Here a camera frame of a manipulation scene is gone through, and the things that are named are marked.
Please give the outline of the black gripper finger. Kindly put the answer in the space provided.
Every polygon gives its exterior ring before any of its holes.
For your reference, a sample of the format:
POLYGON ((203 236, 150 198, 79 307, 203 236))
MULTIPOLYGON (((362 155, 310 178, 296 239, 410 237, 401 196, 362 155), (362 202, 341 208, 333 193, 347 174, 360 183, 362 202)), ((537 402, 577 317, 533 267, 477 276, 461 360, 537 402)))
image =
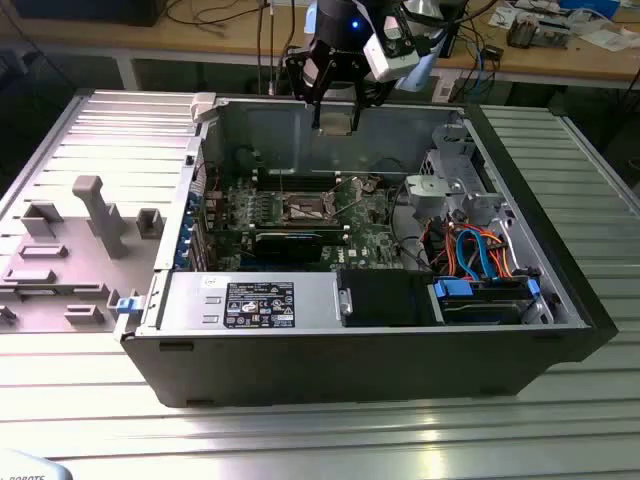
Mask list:
POLYGON ((393 90, 393 81, 379 81, 373 78, 369 63, 365 57, 351 57, 348 60, 348 81, 355 90, 355 102, 351 118, 351 130, 357 131, 363 110, 371 106, 382 105, 393 90))
POLYGON ((336 62, 322 61, 317 67, 310 52, 299 52, 286 57, 285 67, 294 98, 313 107, 311 128, 318 130, 321 103, 335 78, 336 62))

